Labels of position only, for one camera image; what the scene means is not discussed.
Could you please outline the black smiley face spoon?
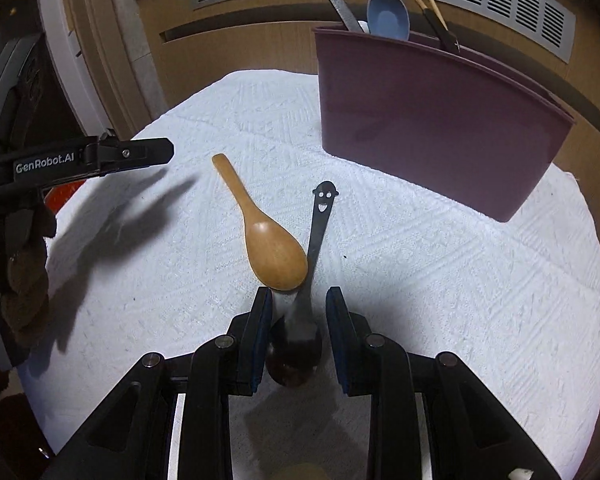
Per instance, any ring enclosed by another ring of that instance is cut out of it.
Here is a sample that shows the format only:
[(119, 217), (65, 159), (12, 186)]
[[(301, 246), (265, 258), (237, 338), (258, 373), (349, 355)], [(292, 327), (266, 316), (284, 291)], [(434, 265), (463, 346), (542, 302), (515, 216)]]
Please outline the black smiley face spoon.
[(308, 274), (291, 307), (273, 324), (265, 360), (268, 374), (279, 385), (288, 388), (305, 384), (322, 358), (323, 338), (313, 314), (311, 289), (338, 191), (332, 182), (323, 181), (314, 188), (313, 195), (311, 232), (306, 254)]

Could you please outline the steel spoon speckled handle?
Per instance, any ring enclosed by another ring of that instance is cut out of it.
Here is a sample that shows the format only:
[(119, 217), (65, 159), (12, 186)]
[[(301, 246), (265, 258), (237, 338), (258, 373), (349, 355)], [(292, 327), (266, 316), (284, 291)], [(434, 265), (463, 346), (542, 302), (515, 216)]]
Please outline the steel spoon speckled handle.
[(364, 32), (363, 27), (360, 25), (351, 9), (347, 5), (344, 0), (328, 0), (332, 5), (342, 24), (349, 32), (357, 32), (358, 34), (362, 34)]

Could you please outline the blue plastic spoon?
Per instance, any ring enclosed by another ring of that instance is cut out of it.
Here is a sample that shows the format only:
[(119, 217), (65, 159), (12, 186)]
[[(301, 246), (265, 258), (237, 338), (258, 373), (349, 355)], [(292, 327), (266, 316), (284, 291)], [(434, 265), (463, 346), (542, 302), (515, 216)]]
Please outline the blue plastic spoon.
[(403, 41), (410, 36), (410, 16), (402, 0), (368, 0), (367, 23), (374, 36)]

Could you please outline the white ceramic spoon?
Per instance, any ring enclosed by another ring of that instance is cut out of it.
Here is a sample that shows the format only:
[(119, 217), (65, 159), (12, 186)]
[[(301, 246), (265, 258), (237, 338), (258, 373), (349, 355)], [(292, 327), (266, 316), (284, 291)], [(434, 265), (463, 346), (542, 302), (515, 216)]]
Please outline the white ceramic spoon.
[(365, 32), (366, 34), (370, 33), (370, 28), (368, 27), (368, 23), (366, 21), (358, 21), (358, 26), (361, 27), (362, 32)]

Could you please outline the wooden chopstick long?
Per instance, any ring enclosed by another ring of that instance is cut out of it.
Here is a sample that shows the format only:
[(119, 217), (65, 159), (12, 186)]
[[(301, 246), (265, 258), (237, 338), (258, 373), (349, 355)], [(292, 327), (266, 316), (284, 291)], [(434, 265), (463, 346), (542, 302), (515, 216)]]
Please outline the wooden chopstick long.
[(431, 10), (434, 11), (434, 14), (436, 14), (437, 19), (439, 20), (439, 22), (441, 23), (442, 27), (448, 32), (449, 31), (449, 27), (448, 25), (445, 23), (445, 19), (436, 3), (436, 0), (428, 0), (429, 4), (431, 6)]

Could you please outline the wooden spoon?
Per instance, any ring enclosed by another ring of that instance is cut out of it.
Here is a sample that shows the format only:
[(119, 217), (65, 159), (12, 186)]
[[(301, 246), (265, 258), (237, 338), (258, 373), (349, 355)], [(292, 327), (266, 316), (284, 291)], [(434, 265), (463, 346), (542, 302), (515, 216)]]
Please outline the wooden spoon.
[(224, 154), (213, 155), (212, 164), (242, 211), (247, 257), (256, 278), (280, 292), (299, 287), (309, 265), (298, 240), (254, 203)]

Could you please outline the white textured table mat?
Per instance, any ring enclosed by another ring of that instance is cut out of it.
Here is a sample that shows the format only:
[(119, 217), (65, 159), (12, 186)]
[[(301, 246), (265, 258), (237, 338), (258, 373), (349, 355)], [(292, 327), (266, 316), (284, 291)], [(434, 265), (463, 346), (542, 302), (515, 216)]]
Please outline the white textured table mat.
[(600, 412), (600, 240), (572, 174), (550, 167), (505, 223), (323, 151), (317, 80), (230, 74), (149, 125), (163, 167), (84, 183), (48, 245), (52, 320), (19, 375), (59, 451), (145, 353), (180, 356), (251, 308), (242, 214), (212, 165), (301, 243), (313, 192), (338, 190), (312, 304), (341, 289), (375, 332), (456, 353), (573, 478)]

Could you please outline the maroon plastic utensil caddy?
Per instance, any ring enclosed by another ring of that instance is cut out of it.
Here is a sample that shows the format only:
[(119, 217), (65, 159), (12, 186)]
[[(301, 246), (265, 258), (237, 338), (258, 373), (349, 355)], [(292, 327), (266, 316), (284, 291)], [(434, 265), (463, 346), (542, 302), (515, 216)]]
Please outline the maroon plastic utensil caddy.
[(573, 117), (518, 70), (413, 34), (314, 30), (322, 145), (334, 156), (510, 220), (564, 144)]

